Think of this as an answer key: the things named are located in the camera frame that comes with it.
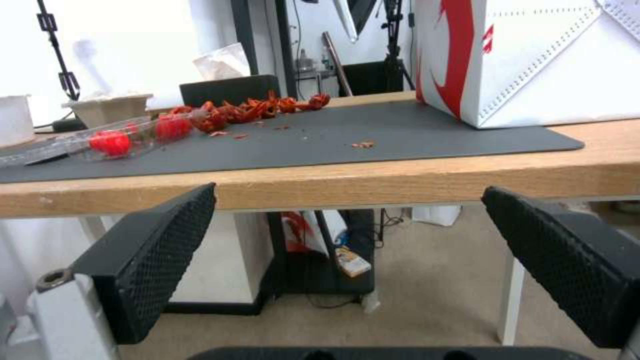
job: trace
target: textured gripper pad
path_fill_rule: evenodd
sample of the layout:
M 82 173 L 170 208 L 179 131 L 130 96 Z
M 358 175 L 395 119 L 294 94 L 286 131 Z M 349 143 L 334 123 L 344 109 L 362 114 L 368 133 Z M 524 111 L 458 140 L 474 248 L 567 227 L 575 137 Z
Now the textured gripper pad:
M 209 226 L 213 190 L 127 215 L 72 265 L 92 277 L 117 343 L 140 342 L 156 323 Z
M 599 347 L 620 348 L 640 311 L 640 245 L 598 217 L 499 188 L 482 198 L 509 248 Z

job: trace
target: white bucket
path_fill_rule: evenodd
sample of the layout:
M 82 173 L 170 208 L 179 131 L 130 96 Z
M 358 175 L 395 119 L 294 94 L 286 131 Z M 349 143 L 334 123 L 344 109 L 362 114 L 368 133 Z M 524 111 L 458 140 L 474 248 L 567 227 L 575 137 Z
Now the white bucket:
M 0 97 L 0 147 L 18 145 L 35 138 L 27 97 Z

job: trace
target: white cardboard box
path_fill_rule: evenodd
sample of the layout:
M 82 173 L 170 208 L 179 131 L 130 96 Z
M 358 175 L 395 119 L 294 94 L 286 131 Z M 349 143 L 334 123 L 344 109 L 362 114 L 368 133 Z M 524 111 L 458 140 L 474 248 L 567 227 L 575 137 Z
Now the white cardboard box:
M 417 97 L 478 128 L 640 117 L 640 1 L 416 1 Z

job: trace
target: red logo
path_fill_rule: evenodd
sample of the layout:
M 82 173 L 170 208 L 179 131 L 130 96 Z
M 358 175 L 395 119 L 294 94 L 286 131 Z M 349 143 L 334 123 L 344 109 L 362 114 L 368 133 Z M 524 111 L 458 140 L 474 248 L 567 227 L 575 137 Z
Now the red logo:
M 482 51 L 485 54 L 490 53 L 491 50 L 493 49 L 493 24 L 489 26 L 489 29 L 482 36 L 482 41 L 484 43 Z
M 442 86 L 438 85 L 433 73 L 431 78 L 444 103 L 455 116 L 460 118 L 460 102 L 467 80 L 474 41 L 474 15 L 471 0 L 442 0 L 438 21 L 443 15 L 447 17 L 449 23 L 447 76 Z

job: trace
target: plastic bag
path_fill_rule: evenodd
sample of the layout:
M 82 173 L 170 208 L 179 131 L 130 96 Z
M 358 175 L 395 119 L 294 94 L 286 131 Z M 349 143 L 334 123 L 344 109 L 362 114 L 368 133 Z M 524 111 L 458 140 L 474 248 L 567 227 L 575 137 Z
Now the plastic bag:
M 193 60 L 205 80 L 241 78 L 251 75 L 242 44 L 236 42 Z

